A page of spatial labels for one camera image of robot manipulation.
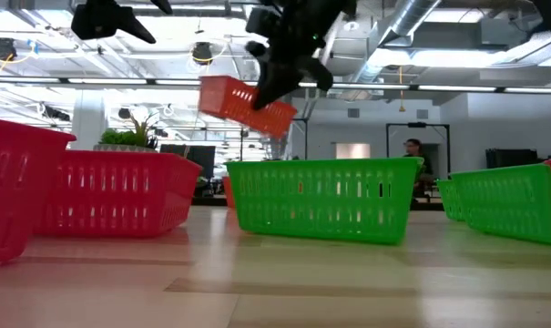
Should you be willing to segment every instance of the potted plant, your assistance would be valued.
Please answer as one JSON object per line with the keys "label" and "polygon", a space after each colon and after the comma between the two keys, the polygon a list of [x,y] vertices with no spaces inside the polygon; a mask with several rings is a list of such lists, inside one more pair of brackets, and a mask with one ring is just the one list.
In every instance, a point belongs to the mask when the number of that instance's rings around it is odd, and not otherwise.
{"label": "potted plant", "polygon": [[131,115],[135,131],[118,132],[110,128],[103,133],[101,141],[93,147],[93,150],[156,152],[158,138],[149,134],[149,131],[153,129],[153,124],[148,124],[153,116],[152,114],[143,122],[139,122]]}

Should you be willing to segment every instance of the robotic claw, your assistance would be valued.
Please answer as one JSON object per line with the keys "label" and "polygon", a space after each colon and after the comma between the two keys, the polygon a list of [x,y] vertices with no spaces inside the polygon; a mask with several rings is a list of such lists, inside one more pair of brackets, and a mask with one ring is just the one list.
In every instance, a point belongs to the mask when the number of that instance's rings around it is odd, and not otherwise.
{"label": "robotic claw", "polygon": [[333,75],[313,53],[324,48],[324,37],[340,12],[356,15],[356,0],[260,0],[253,8],[247,32],[265,36],[269,48],[251,41],[246,49],[260,63],[255,110],[297,89],[304,77],[328,91]]}
{"label": "robotic claw", "polygon": [[[150,0],[166,14],[172,13],[168,0]],[[551,0],[531,0],[544,23],[531,31],[551,32]],[[269,47],[249,42],[247,50],[260,62],[260,78],[253,108],[258,110],[299,87],[304,77],[327,91],[333,76],[312,55],[325,47],[324,37],[341,12],[356,14],[357,0],[260,0],[253,8],[246,30],[265,36]],[[115,0],[87,0],[76,8],[71,29],[83,40],[114,35],[118,29],[149,43],[156,39],[139,23],[131,7]]]}

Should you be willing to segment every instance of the wooden floor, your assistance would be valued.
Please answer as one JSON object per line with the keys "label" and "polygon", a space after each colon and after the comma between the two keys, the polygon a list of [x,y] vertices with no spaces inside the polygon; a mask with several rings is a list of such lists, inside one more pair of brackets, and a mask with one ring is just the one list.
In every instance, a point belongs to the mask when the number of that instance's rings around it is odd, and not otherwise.
{"label": "wooden floor", "polygon": [[242,233],[193,208],[155,240],[36,238],[0,267],[0,328],[551,328],[551,247],[412,213],[375,246]]}

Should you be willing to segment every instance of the white column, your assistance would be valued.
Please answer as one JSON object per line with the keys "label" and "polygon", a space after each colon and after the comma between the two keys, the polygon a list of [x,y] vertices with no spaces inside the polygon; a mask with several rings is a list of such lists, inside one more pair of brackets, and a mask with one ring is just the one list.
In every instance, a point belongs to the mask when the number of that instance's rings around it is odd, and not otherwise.
{"label": "white column", "polygon": [[93,150],[108,126],[109,113],[103,91],[78,90],[73,112],[74,150]]}

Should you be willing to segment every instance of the person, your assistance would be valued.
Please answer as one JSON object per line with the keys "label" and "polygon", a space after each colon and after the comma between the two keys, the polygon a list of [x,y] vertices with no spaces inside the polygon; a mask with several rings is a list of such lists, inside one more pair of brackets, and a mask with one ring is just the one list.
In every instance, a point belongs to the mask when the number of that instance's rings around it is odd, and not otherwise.
{"label": "person", "polygon": [[423,143],[416,138],[410,138],[404,143],[406,147],[405,157],[418,157],[423,159],[423,165],[417,175],[416,182],[414,183],[413,196],[423,197],[425,186],[433,183],[433,166],[428,156],[423,153]]}

